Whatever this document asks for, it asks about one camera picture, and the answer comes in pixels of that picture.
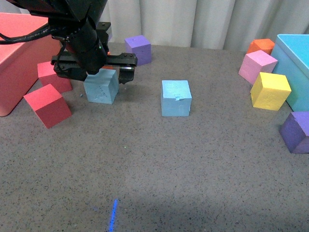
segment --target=white curtain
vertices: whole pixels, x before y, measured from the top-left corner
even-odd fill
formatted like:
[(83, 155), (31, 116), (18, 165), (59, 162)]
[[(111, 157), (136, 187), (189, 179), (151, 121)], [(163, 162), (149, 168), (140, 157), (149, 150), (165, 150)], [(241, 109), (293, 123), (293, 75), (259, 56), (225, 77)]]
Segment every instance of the white curtain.
[[(5, 0), (0, 11), (20, 12)], [(101, 20), (112, 23), (112, 42), (142, 34), (151, 44), (246, 51), (253, 39), (308, 34), (309, 1), (108, 0)]]

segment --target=speckled gray surface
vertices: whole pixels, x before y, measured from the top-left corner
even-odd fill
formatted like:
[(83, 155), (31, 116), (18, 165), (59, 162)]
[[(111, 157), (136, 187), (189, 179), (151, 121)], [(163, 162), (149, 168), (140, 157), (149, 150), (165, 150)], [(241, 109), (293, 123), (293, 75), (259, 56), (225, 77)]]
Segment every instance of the speckled gray surface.
[[(49, 130), (22, 100), (0, 118), (0, 231), (108, 231), (115, 199), (115, 232), (309, 231), (309, 155), (280, 137), (286, 103), (252, 107), (243, 57), (153, 46), (113, 105), (72, 82)], [(189, 81), (189, 117), (161, 116), (168, 79)]]

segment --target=light blue cube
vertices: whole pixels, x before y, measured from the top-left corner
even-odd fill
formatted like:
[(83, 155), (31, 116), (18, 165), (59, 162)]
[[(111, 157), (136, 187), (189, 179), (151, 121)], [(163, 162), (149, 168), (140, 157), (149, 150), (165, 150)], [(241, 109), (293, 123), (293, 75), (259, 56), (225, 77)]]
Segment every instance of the light blue cube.
[(89, 102), (112, 104), (119, 90), (116, 70), (100, 69), (95, 75), (88, 75), (84, 87)]
[(162, 116), (189, 116), (191, 101), (188, 81), (162, 81)]

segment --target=black cable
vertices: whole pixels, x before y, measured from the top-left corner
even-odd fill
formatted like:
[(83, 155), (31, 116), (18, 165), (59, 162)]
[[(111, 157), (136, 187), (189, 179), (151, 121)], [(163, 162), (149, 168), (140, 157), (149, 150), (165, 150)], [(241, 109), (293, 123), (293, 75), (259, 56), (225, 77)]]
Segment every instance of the black cable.
[(50, 25), (46, 24), (25, 36), (18, 36), (18, 37), (10, 38), (0, 33), (0, 37), (4, 39), (4, 41), (0, 41), (0, 44), (15, 44), (15, 43), (29, 42), (29, 41), (43, 38), (47, 35), (50, 35), (62, 29), (64, 28), (55, 28), (55, 27), (51, 27)]

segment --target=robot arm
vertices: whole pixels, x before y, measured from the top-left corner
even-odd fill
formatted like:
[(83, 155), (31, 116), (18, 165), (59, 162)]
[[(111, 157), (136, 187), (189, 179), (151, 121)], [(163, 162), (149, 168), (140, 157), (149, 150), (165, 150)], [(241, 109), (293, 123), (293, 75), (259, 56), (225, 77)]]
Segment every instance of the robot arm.
[(109, 23), (99, 19), (107, 0), (7, 0), (30, 14), (48, 17), (48, 24), (61, 28), (51, 33), (63, 48), (53, 57), (54, 70), (60, 77), (85, 80), (87, 74), (96, 74), (104, 65), (120, 66), (119, 82), (134, 78), (137, 58), (134, 54), (107, 55)]

